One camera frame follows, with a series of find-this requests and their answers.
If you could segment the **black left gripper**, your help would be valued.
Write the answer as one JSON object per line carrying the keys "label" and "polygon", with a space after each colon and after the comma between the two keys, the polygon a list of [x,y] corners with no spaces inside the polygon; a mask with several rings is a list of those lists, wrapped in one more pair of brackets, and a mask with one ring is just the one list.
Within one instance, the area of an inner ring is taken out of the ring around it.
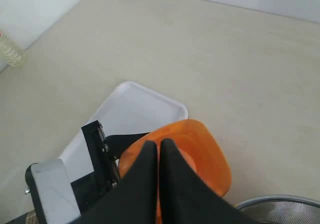
{"label": "black left gripper", "polygon": [[80,209],[88,209],[113,189],[120,180],[114,159],[147,133],[110,135],[105,137],[102,125],[94,121],[81,128],[93,171],[73,181],[72,189]]}

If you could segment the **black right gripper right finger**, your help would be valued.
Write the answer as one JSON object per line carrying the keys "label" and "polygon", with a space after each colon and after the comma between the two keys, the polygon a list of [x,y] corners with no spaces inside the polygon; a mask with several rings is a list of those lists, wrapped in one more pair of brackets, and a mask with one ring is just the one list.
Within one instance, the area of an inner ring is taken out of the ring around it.
{"label": "black right gripper right finger", "polygon": [[159,200],[163,223],[254,223],[214,193],[171,139],[160,147]]}

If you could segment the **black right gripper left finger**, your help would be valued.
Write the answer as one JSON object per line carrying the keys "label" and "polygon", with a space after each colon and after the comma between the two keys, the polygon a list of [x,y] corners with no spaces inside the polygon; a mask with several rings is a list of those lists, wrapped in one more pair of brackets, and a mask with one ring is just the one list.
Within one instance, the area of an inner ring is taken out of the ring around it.
{"label": "black right gripper left finger", "polygon": [[157,147],[146,141],[120,182],[73,223],[156,223]]}

